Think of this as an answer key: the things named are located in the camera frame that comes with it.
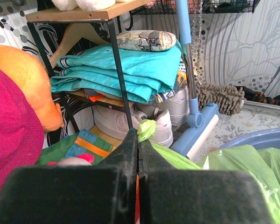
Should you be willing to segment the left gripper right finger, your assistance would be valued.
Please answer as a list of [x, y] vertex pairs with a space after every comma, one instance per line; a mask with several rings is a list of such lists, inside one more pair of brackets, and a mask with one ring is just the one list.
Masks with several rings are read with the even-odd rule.
[[138, 144], [142, 224], [271, 224], [256, 180], [242, 171], [181, 169]]

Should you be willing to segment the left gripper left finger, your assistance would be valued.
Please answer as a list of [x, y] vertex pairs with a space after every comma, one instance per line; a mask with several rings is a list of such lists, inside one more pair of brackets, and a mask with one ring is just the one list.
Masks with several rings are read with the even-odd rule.
[[138, 135], [94, 166], [25, 166], [0, 190], [0, 224], [133, 224]]

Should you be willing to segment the green trash bag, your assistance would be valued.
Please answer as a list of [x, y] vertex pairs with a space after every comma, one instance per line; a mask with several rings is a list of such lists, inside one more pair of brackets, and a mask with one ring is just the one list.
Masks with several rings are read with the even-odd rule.
[[251, 174], [265, 197], [273, 223], [280, 224], [280, 149], [255, 149], [251, 145], [221, 148], [210, 152], [196, 165], [158, 143], [153, 148], [178, 169], [245, 171]]

